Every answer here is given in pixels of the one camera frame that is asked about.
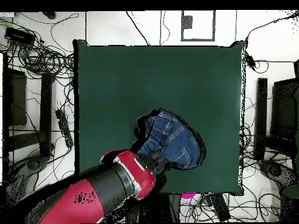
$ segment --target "power strip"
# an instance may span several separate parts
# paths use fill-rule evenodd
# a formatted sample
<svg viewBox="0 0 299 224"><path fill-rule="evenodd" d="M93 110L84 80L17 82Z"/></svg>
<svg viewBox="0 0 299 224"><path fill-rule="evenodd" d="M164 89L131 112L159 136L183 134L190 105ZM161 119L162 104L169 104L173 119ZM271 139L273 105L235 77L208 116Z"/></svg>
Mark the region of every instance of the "power strip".
<svg viewBox="0 0 299 224"><path fill-rule="evenodd" d="M65 117L65 114L62 110L57 110L55 111L56 117L59 120L58 125L59 129L63 133L64 139L65 139L65 144L68 148L72 148L74 145L74 142L72 140L71 132L69 131L68 128L68 121L67 118Z"/></svg>

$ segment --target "floor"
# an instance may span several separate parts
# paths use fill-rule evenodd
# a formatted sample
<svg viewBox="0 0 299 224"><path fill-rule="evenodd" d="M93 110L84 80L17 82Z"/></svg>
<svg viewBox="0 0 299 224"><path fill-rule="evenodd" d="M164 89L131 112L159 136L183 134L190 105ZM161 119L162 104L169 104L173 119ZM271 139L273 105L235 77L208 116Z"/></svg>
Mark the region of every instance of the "floor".
<svg viewBox="0 0 299 224"><path fill-rule="evenodd" d="M244 40L248 33L255 27L262 26L272 20L283 18L293 11L288 10L217 10L216 11L216 30L215 42L181 42L180 41L180 15L181 11L170 10L162 12L142 11L128 12L129 16L135 21L136 25L146 37L151 45L168 46L230 46L235 40ZM245 122L250 126L251 134L254 135L254 115L255 108L251 107L255 103L256 82L260 77L268 78L268 97L272 95L272 86L275 81L290 79L294 77L294 61L299 59L299 48L296 44L299 41L299 32L297 20L282 20L275 24L270 24L260 29L256 29L249 36L249 45L247 52L255 60L267 60L260 62L260 67L256 73L249 67L246 67L246 100L245 100ZM65 56L72 53L73 39L86 40L89 45L127 45L143 46L145 40L132 24L130 18L125 12L57 12L55 20L47 19L41 12L17 13L12 18L2 18L0 20L0 44L7 44L4 39L5 26L14 28L25 27L35 32L44 41L45 46L52 48ZM21 66L18 56L14 55L10 66L14 69L20 69ZM27 80L27 106L26 111L37 130L39 130L39 102L40 102L40 77L26 72ZM69 74L63 72L59 80L53 83L53 109L58 109L66 100L65 92L69 88ZM65 106L66 115L68 116L69 128L74 129L74 94L69 94L70 103ZM271 112L271 99L268 102L268 112ZM32 131L33 127L30 121L26 126L15 126L11 128L10 135L22 134ZM267 130L270 128L270 119L267 122ZM58 122L53 110L52 116L52 142L55 143L55 158L62 158L50 163L38 177L32 176L26 189L29 195L35 188L42 188L47 184L55 183L74 172L74 148L67 156L64 154L67 147L58 127ZM31 155L38 154L38 145L19 149L10 154L10 160L17 162ZM272 157L270 152L266 153L265 158ZM291 166L289 160L283 156L276 156L286 166ZM245 194L241 197L225 195L231 210L232 219L230 222L274 222L278 220L280 201L279 193L275 183L263 177L259 167L253 164L254 161L246 158L244 160L246 168L243 172L243 185ZM257 208L257 200L260 199L261 210ZM181 206L181 222L217 222L218 219L211 211L211 208L196 207L198 199L201 197L197 194L192 199L183 199Z"/></svg>

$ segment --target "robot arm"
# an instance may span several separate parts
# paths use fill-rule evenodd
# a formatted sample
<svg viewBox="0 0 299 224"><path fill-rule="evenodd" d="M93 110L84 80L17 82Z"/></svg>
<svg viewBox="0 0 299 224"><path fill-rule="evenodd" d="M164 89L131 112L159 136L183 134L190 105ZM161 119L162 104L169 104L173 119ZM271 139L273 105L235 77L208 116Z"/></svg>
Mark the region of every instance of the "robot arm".
<svg viewBox="0 0 299 224"><path fill-rule="evenodd" d="M84 179L59 191L35 207L27 223L96 223L119 207L128 197L140 200L155 185L149 167L142 166L129 150L113 150L101 158Z"/></svg>

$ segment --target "electrical outlet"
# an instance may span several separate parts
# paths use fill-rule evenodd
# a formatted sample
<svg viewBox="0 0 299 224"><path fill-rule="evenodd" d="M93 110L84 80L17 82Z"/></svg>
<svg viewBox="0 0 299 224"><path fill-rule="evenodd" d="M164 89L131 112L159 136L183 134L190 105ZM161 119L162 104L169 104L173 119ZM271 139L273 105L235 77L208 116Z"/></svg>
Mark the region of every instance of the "electrical outlet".
<svg viewBox="0 0 299 224"><path fill-rule="evenodd" d="M13 18L15 17L15 12L0 12L0 17Z"/></svg>

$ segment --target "power cord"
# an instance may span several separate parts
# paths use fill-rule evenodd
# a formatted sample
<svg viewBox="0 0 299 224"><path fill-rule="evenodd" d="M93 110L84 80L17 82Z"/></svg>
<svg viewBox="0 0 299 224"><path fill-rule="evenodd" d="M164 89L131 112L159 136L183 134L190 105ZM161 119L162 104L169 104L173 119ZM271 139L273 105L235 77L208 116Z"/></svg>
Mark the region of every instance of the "power cord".
<svg viewBox="0 0 299 224"><path fill-rule="evenodd" d="M249 40L249 36L250 36L250 34L251 34L254 30L256 30L256 29L259 29L259 28L261 28L261 27L265 27L265 26L270 25L270 24L272 24L272 23L277 23L277 22L279 22L279 21L281 21L281 20L293 19L293 18L297 18L297 17L299 17L299 10L295 11L295 12L294 12L292 15L290 15L290 16L286 16L286 17L283 17L283 18L279 18L279 19L276 19L276 20L272 20L271 22L269 22L269 23L267 23L267 24L258 26L258 27L256 27L256 28L252 29L252 30L248 33L247 37L245 38L245 42L248 44L248 40ZM248 66L251 67L256 73L259 73L259 74L263 74L263 73L265 73L265 72L269 69L269 62L268 62L268 61L266 61L266 60L257 60L257 61L255 61L255 60L252 58L252 56L250 56L247 52L246 52L246 54L245 54L245 62L247 62ZM260 67L260 62L266 62L266 63L267 63L267 68L266 68L266 70L263 71L263 72L259 72L259 71L257 71L257 69Z"/></svg>
<svg viewBox="0 0 299 224"><path fill-rule="evenodd" d="M143 37L143 39L145 40L147 46L150 46L149 42L147 41L147 39L144 37L144 35L140 32L139 28L136 26L135 22L133 21L132 17L128 14L128 12L126 11L127 16L130 18L130 20L132 21L133 25L135 26L135 28L137 29L137 31L140 33L140 35Z"/></svg>

